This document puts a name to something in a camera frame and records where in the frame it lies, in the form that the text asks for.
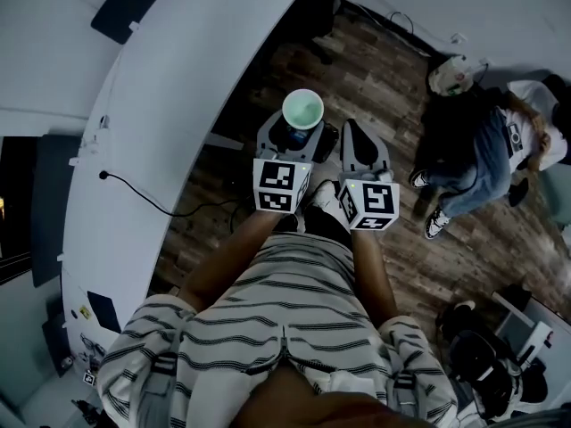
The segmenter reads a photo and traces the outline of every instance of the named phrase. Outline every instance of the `striped shirt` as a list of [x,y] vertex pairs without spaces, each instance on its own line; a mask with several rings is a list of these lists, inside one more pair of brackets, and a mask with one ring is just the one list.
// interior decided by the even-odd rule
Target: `striped shirt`
[[[317,393],[364,392],[399,410],[406,383],[428,422],[455,419],[453,389],[418,324],[396,317],[377,330],[354,295],[352,254],[314,235],[271,236],[198,314],[169,295],[147,299],[104,358],[97,389],[119,426],[228,426],[283,358]],[[156,398],[170,403],[149,416]]]

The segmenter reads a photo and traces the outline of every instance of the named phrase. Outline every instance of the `knee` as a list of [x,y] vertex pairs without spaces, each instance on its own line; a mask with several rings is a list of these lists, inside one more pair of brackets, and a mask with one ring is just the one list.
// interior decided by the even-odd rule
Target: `knee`
[[492,179],[490,189],[492,191],[492,197],[500,198],[509,192],[509,188],[511,186],[511,176],[508,174],[507,176],[497,176]]
[[459,179],[456,188],[459,191],[464,191],[469,189],[476,182],[476,176],[477,176],[477,168],[474,165],[471,165],[462,175],[462,177]]

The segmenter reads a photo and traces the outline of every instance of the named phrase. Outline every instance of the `jeans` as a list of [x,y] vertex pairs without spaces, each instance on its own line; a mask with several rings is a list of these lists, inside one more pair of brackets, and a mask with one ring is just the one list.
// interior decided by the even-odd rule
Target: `jeans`
[[448,190],[439,206],[448,218],[501,198],[509,190],[511,172],[502,129],[506,118],[498,108],[478,126],[474,152],[462,162],[439,162],[428,168],[426,181]]

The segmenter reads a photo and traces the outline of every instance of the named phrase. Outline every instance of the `black cable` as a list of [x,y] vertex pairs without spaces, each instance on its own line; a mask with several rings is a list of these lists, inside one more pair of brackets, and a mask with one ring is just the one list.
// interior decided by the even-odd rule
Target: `black cable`
[[251,195],[248,195],[247,197],[245,197],[244,200],[240,201],[236,205],[235,209],[232,211],[232,214],[230,215],[230,220],[228,221],[228,227],[230,228],[230,234],[234,233],[234,218],[236,217],[236,213],[240,210],[240,208],[242,208],[242,206],[244,206],[245,202],[250,200],[250,198],[252,198]]
[[393,22],[393,17],[395,14],[400,14],[401,16],[403,16],[409,20],[409,22],[410,22],[410,34],[414,35],[414,23],[412,22],[412,19],[409,16],[407,16],[404,12],[394,11],[391,13],[391,17],[389,17],[390,22]]
[[480,85],[480,83],[482,82],[482,79],[484,79],[484,76],[488,72],[489,68],[490,68],[490,63],[486,63],[484,73],[482,73],[482,77],[478,80],[478,82],[476,82],[476,84]]
[[158,204],[156,204],[152,200],[148,199],[146,196],[144,196],[142,193],[140,193],[135,187],[133,187],[129,182],[127,182],[122,177],[113,175],[112,173],[110,173],[108,171],[102,171],[101,173],[99,173],[100,179],[105,180],[105,179],[107,179],[107,177],[114,177],[115,179],[119,179],[119,181],[126,184],[128,188],[130,188],[133,192],[135,192],[137,195],[139,195],[143,200],[145,200],[146,202],[149,202],[157,210],[159,210],[163,214],[166,214],[167,216],[170,216],[172,218],[189,218],[190,216],[192,216],[193,214],[198,212],[198,210],[200,208],[203,208],[204,206],[222,206],[222,205],[227,204],[227,203],[240,202],[240,199],[236,198],[236,199],[232,199],[232,200],[226,200],[225,202],[221,202],[221,203],[203,203],[203,204],[197,206],[196,208],[194,208],[191,212],[188,212],[187,214],[173,214],[172,212],[168,212],[167,210],[161,208],[161,206],[159,206]]
[[238,212],[238,210],[242,207],[242,203],[238,203],[236,205],[236,207],[234,208],[234,210],[232,211],[232,214],[230,215],[230,220],[228,221],[228,227],[230,228],[230,234],[234,233],[234,226],[232,225],[234,222],[234,217],[236,215],[236,213]]

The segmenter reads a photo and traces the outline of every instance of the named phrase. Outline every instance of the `box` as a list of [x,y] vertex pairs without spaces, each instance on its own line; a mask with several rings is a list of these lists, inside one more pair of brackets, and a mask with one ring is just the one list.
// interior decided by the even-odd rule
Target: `box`
[[386,230],[399,217],[400,186],[391,182],[345,180],[339,202],[351,230]]
[[295,213],[310,185],[311,168],[310,163],[254,159],[256,209]]

